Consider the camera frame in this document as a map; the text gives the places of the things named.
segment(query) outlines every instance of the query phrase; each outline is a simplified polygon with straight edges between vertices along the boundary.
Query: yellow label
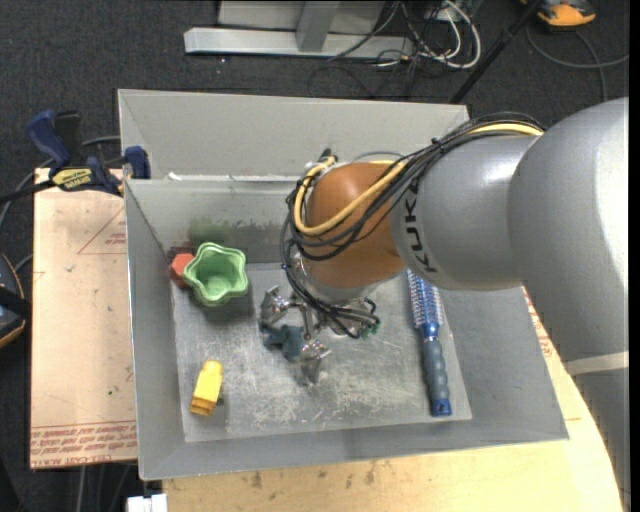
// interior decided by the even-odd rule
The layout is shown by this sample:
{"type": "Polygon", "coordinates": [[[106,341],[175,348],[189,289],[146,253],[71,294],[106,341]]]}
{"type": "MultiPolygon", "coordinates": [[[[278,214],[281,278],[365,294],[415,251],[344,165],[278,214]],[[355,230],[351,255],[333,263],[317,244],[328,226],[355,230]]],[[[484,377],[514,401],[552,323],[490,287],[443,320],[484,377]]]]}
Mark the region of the yellow label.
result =
{"type": "Polygon", "coordinates": [[[73,188],[84,183],[91,182],[91,169],[79,168],[79,169],[62,169],[58,174],[51,178],[58,186],[64,186],[65,188],[73,188]]]}

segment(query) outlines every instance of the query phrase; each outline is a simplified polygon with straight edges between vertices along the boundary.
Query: bristles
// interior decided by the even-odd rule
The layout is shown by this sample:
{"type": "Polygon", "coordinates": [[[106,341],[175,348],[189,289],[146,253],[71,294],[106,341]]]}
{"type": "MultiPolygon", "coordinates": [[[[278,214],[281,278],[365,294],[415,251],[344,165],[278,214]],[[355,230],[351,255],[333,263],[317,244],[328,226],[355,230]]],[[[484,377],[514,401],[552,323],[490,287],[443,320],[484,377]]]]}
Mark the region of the bristles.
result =
{"type": "Polygon", "coordinates": [[[444,310],[442,309],[440,291],[411,270],[407,270],[407,280],[414,327],[418,328],[431,322],[442,325],[444,310]]]}

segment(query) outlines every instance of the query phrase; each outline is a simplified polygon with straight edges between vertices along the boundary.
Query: gray robot arm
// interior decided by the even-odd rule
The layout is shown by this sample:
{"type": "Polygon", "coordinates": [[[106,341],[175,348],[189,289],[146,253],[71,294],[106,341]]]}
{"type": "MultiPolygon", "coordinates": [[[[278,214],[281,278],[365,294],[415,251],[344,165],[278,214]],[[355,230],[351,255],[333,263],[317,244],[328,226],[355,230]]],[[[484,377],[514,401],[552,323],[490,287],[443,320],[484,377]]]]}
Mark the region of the gray robot arm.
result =
{"type": "Polygon", "coordinates": [[[628,141],[628,99],[539,137],[472,141],[404,193],[391,224],[400,257],[436,286],[525,286],[630,507],[628,141]]]}

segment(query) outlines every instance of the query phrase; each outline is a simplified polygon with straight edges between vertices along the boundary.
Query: cardboard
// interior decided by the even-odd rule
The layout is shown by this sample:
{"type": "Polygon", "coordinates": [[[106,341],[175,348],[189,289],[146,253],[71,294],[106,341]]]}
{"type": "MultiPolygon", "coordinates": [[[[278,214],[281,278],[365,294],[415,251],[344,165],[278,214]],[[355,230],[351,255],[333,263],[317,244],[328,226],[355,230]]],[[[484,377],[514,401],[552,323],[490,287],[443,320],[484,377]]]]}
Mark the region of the cardboard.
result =
{"type": "Polygon", "coordinates": [[[30,467],[135,460],[124,201],[40,192],[33,239],[30,467]]]}

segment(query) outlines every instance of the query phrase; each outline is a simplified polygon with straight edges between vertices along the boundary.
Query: white cable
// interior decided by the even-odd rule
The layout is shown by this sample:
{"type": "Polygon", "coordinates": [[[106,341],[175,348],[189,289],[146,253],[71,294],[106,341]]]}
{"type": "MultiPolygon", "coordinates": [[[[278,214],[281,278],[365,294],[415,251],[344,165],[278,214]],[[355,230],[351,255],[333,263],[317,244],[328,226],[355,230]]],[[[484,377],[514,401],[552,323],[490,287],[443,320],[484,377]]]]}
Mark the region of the white cable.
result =
{"type": "Polygon", "coordinates": [[[87,474],[87,466],[82,466],[80,470],[80,482],[78,483],[78,501],[76,502],[76,512],[82,510],[82,495],[84,494],[84,479],[87,474]]]}
{"type": "Polygon", "coordinates": [[[455,3],[451,2],[450,0],[446,0],[445,1],[446,5],[448,7],[451,7],[452,9],[454,9],[459,15],[460,17],[464,20],[464,22],[469,25],[469,28],[471,29],[471,34],[473,36],[473,47],[474,47],[474,57],[471,61],[466,62],[466,63],[454,63],[454,62],[450,62],[450,60],[459,53],[460,51],[460,47],[461,47],[461,38],[460,38],[460,32],[458,31],[458,28],[455,26],[455,22],[453,22],[453,20],[451,19],[451,16],[449,15],[449,13],[447,12],[447,16],[449,17],[449,19],[451,20],[451,24],[452,26],[455,28],[455,33],[456,33],[456,40],[460,41],[460,46],[456,47],[456,50],[454,50],[454,52],[452,54],[448,54],[448,53],[443,53],[443,54],[437,54],[434,53],[427,45],[424,41],[422,41],[422,38],[420,37],[420,35],[416,32],[416,30],[413,28],[413,25],[411,25],[411,23],[409,22],[409,13],[407,12],[407,8],[405,6],[405,4],[402,4],[402,9],[403,12],[405,13],[405,16],[407,18],[407,26],[409,27],[409,29],[411,30],[411,32],[413,33],[414,37],[418,40],[419,44],[421,44],[422,48],[426,51],[421,51],[419,53],[419,55],[423,56],[423,57],[427,57],[430,59],[433,59],[435,61],[438,61],[442,64],[444,64],[445,66],[447,66],[448,68],[452,68],[452,69],[470,69],[473,66],[475,66],[478,61],[480,60],[480,57],[482,55],[482,43],[480,40],[480,34],[478,33],[478,30],[476,29],[475,25],[471,22],[471,19],[469,18],[469,16],[467,16],[467,14],[460,9],[455,3]]]}

